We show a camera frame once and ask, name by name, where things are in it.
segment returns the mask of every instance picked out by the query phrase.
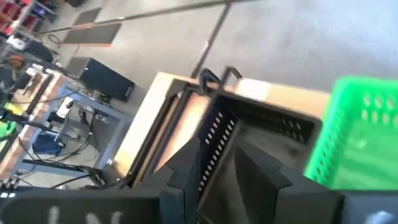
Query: basket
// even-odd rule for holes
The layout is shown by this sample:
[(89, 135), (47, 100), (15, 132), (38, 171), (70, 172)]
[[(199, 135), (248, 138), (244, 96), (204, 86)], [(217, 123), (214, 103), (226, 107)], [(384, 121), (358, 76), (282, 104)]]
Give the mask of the basket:
[(398, 189), (398, 82), (336, 83), (304, 175), (330, 189)]

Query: gray floor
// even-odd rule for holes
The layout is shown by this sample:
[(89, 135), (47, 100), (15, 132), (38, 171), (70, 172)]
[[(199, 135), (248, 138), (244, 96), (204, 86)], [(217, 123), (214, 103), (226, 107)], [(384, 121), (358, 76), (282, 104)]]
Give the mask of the gray floor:
[[(59, 20), (47, 28), (68, 27), (80, 12), (95, 7), (103, 7), (97, 21), (105, 21), (199, 2), (206, 0), (91, 0), (78, 10), (64, 5)], [(224, 7), (126, 21), (111, 47), (57, 50), (65, 65), (74, 55), (93, 57), (134, 81), (131, 101), (113, 102), (134, 115), (157, 71), (191, 74)], [(349, 74), (397, 78), (397, 7), (391, 0), (234, 3), (204, 66), (220, 74), (233, 65), (247, 78), (323, 91)], [(63, 39), (66, 32), (53, 34)]]

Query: workbench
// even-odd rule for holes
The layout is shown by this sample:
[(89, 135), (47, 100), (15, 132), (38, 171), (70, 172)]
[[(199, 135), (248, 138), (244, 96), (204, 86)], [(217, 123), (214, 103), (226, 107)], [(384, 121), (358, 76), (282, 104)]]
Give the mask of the workbench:
[[(159, 72), (152, 83), (139, 111), (122, 142), (118, 153), (114, 157), (113, 167), (118, 175), (124, 177), (130, 174), (131, 167), (137, 160), (140, 148), (144, 144), (155, 119), (162, 109), (166, 94), (175, 80), (182, 80), (192, 84), (198, 84), (198, 80)], [(306, 90), (294, 86), (280, 85), (276, 83), (262, 82), (248, 78), (238, 80), (234, 85), (225, 87), (226, 91), (245, 96), (264, 103), (280, 106), (299, 113), (322, 119), (323, 112), (329, 102), (330, 94), (315, 90)], [(185, 106), (185, 109), (172, 133), (165, 151), (162, 153), (158, 169), (172, 155), (174, 155), (193, 135), (201, 118), (206, 111), (210, 98), (193, 94)], [(178, 105), (178, 100), (171, 103), (169, 112), (162, 121), (157, 137), (154, 138), (152, 149), (159, 143), (162, 132), (167, 127), (173, 110)]]
[[(17, 93), (14, 94), (12, 104), (18, 106), (22, 111), (28, 111), (30, 121), (40, 124), (44, 124), (47, 121), (51, 111), (58, 104), (58, 101), (63, 100), (65, 97), (70, 97), (76, 103), (84, 104), (96, 111), (102, 111), (108, 114), (109, 117), (117, 121), (117, 124), (106, 149), (100, 151), (96, 159), (95, 168), (101, 169), (109, 159), (114, 157), (116, 149), (123, 139), (122, 132), (131, 124), (132, 117), (116, 111), (109, 106), (103, 105), (99, 101), (80, 93), (78, 90), (68, 87), (67, 77), (58, 70), (43, 70), (43, 66), (37, 64), (35, 64), (35, 66), (41, 71), (38, 75), (40, 77), (39, 82), (28, 91), (27, 95), (22, 94), (24, 90), (18, 90)], [(5, 149), (4, 143), (0, 145), (1, 150), (6, 150), (6, 155), (0, 163), (0, 179), (5, 179), (14, 175), (16, 170), (19, 169), (70, 176), (81, 176), (85, 174), (83, 170), (66, 169), (62, 166), (54, 166), (54, 163), (25, 159), (27, 155), (26, 149), (32, 147), (40, 132), (41, 129), (39, 128), (25, 125), (18, 134), (18, 137), (13, 139), (9, 148)]]

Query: wooden table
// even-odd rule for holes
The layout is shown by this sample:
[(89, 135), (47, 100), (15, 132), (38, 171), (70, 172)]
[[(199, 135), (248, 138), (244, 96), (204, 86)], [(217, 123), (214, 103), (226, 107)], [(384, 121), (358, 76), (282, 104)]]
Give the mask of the wooden table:
[[(49, 75), (52, 75), (53, 77), (47, 89), (44, 91), (39, 100), (45, 102), (38, 103), (34, 107), (34, 110), (31, 114), (32, 122), (43, 123), (47, 119), (51, 107), (53, 106), (54, 103), (57, 103), (51, 100), (59, 97), (59, 94), (61, 94), (61, 91), (64, 89), (67, 83), (67, 78), (64, 75), (62, 75), (60, 72), (47, 70), (47, 73), (41, 73), (39, 75), (40, 80), (36, 83), (35, 86), (32, 87), (30, 91), (27, 92), (27, 95), (25, 96), (22, 95), (21, 93), (23, 93), (24, 90), (19, 90), (12, 99), (12, 102), (15, 105), (21, 107), (21, 109), (25, 111), (30, 105), (29, 102), (31, 102), (34, 99), (35, 95), (38, 94), (40, 87), (43, 85), (45, 79)], [(21, 143), (24, 145), (25, 148), (27, 149), (30, 148), (30, 146), (33, 143), (32, 141), (36, 138), (38, 133), (39, 130), (35, 127), (28, 125), (24, 127), (22, 132), (19, 134), (19, 138), (21, 139)], [(12, 143), (11, 148), (8, 150), (6, 156), (0, 163), (0, 179), (5, 179), (10, 177), (13, 174), (12, 172), (16, 168), (18, 162), (23, 160), (25, 154), (26, 152), (24, 148), (19, 144), (19, 140), (17, 138)]]
[[(132, 122), (129, 131), (114, 158), (115, 168), (119, 175), (125, 176), (134, 162), (149, 130), (154, 122), (174, 80), (184, 80), (190, 83), (198, 83), (198, 80), (159, 72), (152, 83), (139, 111)], [(281, 106), (299, 113), (322, 118), (323, 112), (329, 102), (328, 93), (306, 90), (293, 86), (267, 83), (258, 80), (243, 78), (234, 86), (227, 86), (227, 91), (237, 95), (259, 100), (261, 102)], [(162, 166), (174, 155), (191, 137), (203, 116), (210, 99), (207, 96), (193, 95), (185, 107), (177, 127), (175, 128), (168, 145), (160, 158), (157, 168)], [(160, 132), (165, 128), (168, 114)]]

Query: concrete floor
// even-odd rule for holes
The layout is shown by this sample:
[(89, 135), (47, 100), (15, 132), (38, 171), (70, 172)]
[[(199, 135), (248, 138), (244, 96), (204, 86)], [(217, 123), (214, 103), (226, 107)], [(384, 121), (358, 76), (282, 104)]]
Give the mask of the concrete floor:
[[(207, 1), (91, 0), (78, 10), (66, 4), (48, 29), (68, 27), (96, 7), (103, 7), (97, 21), (106, 21)], [(62, 46), (58, 52), (65, 65), (74, 55), (93, 57), (134, 81), (131, 101), (113, 102), (134, 115), (158, 71), (191, 75), (225, 7), (124, 21), (111, 47)], [(220, 74), (233, 65), (247, 78), (323, 91), (349, 74), (396, 78), (397, 8), (396, 1), (375, 0), (234, 3), (204, 66)], [(66, 32), (53, 34), (63, 39)]]

